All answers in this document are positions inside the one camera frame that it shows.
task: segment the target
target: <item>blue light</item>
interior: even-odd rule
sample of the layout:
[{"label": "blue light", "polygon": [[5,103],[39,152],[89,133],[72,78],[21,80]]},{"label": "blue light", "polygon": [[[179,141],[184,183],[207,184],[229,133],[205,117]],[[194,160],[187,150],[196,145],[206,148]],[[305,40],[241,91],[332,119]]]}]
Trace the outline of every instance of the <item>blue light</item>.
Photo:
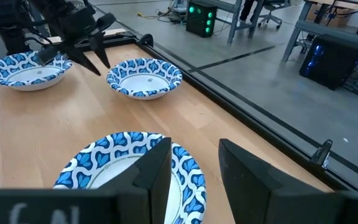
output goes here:
[{"label": "blue light", "polygon": [[315,54],[315,55],[318,55],[318,54],[320,53],[319,50],[321,49],[321,46],[320,46],[320,45],[317,45],[315,49],[316,49],[316,50],[314,51],[314,54]]}]

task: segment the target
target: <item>desk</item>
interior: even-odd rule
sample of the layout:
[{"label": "desk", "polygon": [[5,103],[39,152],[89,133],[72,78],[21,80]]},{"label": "desk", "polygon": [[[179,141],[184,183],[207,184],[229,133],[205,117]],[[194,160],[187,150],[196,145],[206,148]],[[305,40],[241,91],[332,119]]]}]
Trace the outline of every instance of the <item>desk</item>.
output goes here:
[{"label": "desk", "polygon": [[[111,65],[150,57],[134,44],[106,51]],[[149,131],[172,137],[200,165],[208,194],[207,224],[234,223],[219,169],[220,138],[330,191],[187,82],[157,100],[133,100],[110,89],[108,69],[93,52],[86,54],[101,77],[75,64],[46,90],[20,92],[0,86],[0,187],[51,188],[67,162],[90,142],[119,131]]]},{"label": "desk", "polygon": [[297,42],[297,39],[298,39],[298,36],[301,31],[305,31],[305,32],[308,32],[308,33],[314,34],[314,35],[329,34],[329,35],[335,36],[337,38],[341,38],[341,39],[348,40],[348,41],[351,41],[354,43],[358,43],[358,35],[357,34],[351,34],[349,32],[344,32],[344,31],[340,31],[337,29],[333,29],[331,27],[321,26],[321,25],[313,23],[313,22],[305,21],[307,15],[309,13],[311,5],[316,4],[316,3],[327,4],[330,6],[332,4],[334,4],[334,6],[346,7],[349,9],[358,10],[358,0],[351,0],[351,1],[347,1],[347,0],[346,1],[344,1],[344,0],[338,0],[338,1],[310,0],[310,1],[305,1],[302,11],[299,15],[298,21],[295,24],[295,28],[292,32],[292,35],[288,42],[288,45],[285,49],[284,56],[282,58],[282,60],[284,62],[286,62],[288,60],[290,54],[292,53],[293,48],[296,47],[297,45],[299,45],[299,43]]}]

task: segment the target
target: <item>gray floor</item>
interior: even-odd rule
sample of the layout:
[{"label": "gray floor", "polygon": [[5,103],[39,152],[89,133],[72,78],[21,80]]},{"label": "gray floor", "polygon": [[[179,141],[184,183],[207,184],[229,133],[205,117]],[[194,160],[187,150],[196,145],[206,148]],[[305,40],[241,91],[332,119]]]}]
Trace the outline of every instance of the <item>gray floor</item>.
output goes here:
[{"label": "gray floor", "polygon": [[[152,16],[155,15],[156,9],[165,11],[169,1],[91,0],[91,2],[103,11],[113,13],[121,23],[138,33],[152,34],[156,43],[193,67],[202,67],[268,48],[269,50],[261,53],[203,69],[202,72],[315,141],[324,142],[332,139],[333,151],[358,167],[358,96],[343,89],[331,91],[300,77],[298,71],[302,55],[299,54],[299,49],[293,52],[289,62],[281,62],[301,6],[289,7],[274,13],[284,20],[279,31],[275,30],[275,24],[268,24],[257,29],[253,39],[248,39],[247,30],[241,30],[237,32],[233,43],[227,44],[229,29],[225,29],[226,25],[218,21],[214,31],[223,28],[221,34],[202,39],[186,32],[185,26],[137,16],[138,12]],[[120,27],[118,23],[113,25],[113,28],[117,27]],[[263,115],[255,114],[290,141],[302,147],[308,154],[312,154],[315,150],[293,133],[283,130]],[[332,161],[331,168],[358,186],[356,172],[338,161]]]}]

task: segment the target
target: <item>paper bowl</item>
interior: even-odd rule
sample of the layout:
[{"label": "paper bowl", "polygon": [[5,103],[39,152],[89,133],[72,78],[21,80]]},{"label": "paper bowl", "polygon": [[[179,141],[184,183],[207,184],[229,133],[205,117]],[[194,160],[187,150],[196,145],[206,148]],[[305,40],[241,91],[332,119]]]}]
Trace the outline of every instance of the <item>paper bowl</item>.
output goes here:
[{"label": "paper bowl", "polygon": [[137,100],[159,98],[180,85],[182,74],[176,66],[154,58],[121,62],[107,75],[113,90]]},{"label": "paper bowl", "polygon": [[57,84],[72,65],[60,54],[44,67],[37,62],[37,52],[10,55],[0,59],[0,85],[20,91],[42,90]]},{"label": "paper bowl", "polygon": [[[54,188],[98,188],[163,138],[156,133],[121,132],[99,139],[66,165]],[[172,177],[165,223],[201,223],[205,208],[206,187],[200,167],[184,148],[172,143]]]}]

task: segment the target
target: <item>table leg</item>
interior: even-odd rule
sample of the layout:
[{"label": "table leg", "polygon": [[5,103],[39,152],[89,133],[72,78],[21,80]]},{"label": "table leg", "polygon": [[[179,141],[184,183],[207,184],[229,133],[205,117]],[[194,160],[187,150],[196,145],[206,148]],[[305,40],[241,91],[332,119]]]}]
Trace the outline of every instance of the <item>table leg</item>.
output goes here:
[{"label": "table leg", "polygon": [[[312,2],[305,1],[305,4],[303,5],[302,11],[301,11],[301,14],[299,15],[299,18],[298,18],[299,21],[304,21],[306,19],[312,4],[313,4]],[[285,52],[284,52],[284,55],[282,58],[283,62],[286,62],[288,60],[288,58],[290,57],[290,54],[292,53],[292,49],[296,45],[296,40],[298,39],[299,34],[300,34],[300,30],[297,29],[295,26],[295,28],[292,32],[290,41],[288,42],[287,47],[285,49]]]},{"label": "table leg", "polygon": [[[323,19],[323,16],[324,16],[325,12],[328,9],[328,6],[329,6],[328,4],[321,5],[320,10],[317,12],[316,18],[314,19],[314,23],[320,24],[321,20]],[[307,40],[313,40],[313,38],[314,38],[313,34],[308,34],[306,39]]]},{"label": "table leg", "polygon": [[258,0],[258,3],[256,5],[255,11],[254,11],[254,15],[252,15],[252,27],[249,28],[249,34],[248,37],[253,38],[254,36],[254,32],[258,23],[258,19],[260,16],[260,12],[262,12],[262,8],[264,6],[264,0]]},{"label": "table leg", "polygon": [[284,56],[282,58],[283,62],[286,62],[288,60],[288,58],[290,57],[290,55],[292,53],[292,49],[295,47],[296,40],[298,39],[298,36],[300,33],[301,33],[301,30],[299,30],[297,28],[294,28],[294,30],[292,31],[290,41],[287,44],[287,47],[284,52]]},{"label": "table leg", "polygon": [[237,30],[237,22],[239,20],[240,10],[241,10],[241,3],[242,0],[236,0],[236,10],[233,12],[233,18],[230,24],[230,31],[229,31],[229,38],[227,39],[227,42],[231,44],[233,42],[234,34]]}]

